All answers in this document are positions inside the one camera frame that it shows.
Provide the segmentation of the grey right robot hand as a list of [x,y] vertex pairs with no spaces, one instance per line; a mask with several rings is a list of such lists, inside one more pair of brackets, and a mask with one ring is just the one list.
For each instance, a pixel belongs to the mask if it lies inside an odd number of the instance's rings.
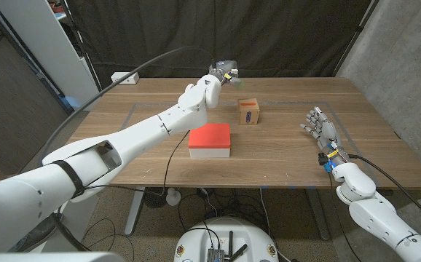
[[321,152],[334,166],[350,161],[342,145],[340,133],[319,107],[315,106],[307,114],[306,121],[308,125],[300,124],[300,127],[314,137]]

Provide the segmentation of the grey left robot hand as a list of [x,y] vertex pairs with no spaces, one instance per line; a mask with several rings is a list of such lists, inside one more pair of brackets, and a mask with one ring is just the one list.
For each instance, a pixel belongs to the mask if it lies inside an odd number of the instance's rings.
[[230,84],[237,88],[243,86],[243,81],[238,76],[239,71],[235,60],[212,62],[209,67],[209,74],[217,77],[221,82],[221,85]]

